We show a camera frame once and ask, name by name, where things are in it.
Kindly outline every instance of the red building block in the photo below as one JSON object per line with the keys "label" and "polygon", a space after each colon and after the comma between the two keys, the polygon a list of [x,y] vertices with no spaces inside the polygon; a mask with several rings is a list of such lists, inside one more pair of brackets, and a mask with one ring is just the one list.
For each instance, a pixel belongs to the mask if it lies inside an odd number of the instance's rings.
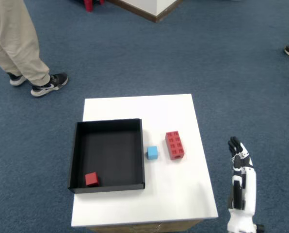
{"label": "red building block", "polygon": [[178,131],[166,133],[165,140],[170,159],[181,159],[184,156],[184,150]]}
{"label": "red building block", "polygon": [[98,176],[96,172],[85,175],[86,186],[99,186]]}

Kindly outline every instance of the beige pants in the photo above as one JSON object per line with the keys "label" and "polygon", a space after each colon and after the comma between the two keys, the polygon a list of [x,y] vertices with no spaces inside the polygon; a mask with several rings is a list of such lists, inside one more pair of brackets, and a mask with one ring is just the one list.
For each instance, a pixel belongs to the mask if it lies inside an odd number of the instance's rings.
{"label": "beige pants", "polygon": [[34,85],[49,82],[49,69],[39,58],[37,34],[23,0],[0,0],[0,67]]}

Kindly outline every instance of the red object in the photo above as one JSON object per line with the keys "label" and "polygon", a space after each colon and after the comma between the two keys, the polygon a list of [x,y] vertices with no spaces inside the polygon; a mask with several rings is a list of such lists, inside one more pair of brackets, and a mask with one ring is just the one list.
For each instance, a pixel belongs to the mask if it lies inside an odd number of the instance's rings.
{"label": "red object", "polygon": [[99,186],[98,176],[96,172],[85,175],[86,186]]}
{"label": "red object", "polygon": [[84,0],[84,4],[87,11],[93,11],[93,0]]}
{"label": "red object", "polygon": [[168,132],[165,137],[170,159],[181,159],[184,156],[181,139],[178,131]]}

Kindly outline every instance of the black tray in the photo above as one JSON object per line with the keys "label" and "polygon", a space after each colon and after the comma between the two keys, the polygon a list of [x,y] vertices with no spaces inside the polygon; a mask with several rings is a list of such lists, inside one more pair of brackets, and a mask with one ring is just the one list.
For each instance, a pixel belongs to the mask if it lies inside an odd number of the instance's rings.
{"label": "black tray", "polygon": [[[97,172],[99,187],[87,187],[85,174]],[[141,119],[78,122],[69,187],[74,193],[145,188]]]}

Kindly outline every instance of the white robotic hand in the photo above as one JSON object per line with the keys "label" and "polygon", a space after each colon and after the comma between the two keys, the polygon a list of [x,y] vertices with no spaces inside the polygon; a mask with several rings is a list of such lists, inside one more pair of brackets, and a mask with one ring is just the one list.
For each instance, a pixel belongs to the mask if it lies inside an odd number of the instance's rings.
{"label": "white robotic hand", "polygon": [[252,217],[256,210],[257,177],[245,146],[236,138],[228,142],[232,154],[233,177],[228,210],[231,214],[227,224],[229,233],[262,233],[264,226],[256,225]]}

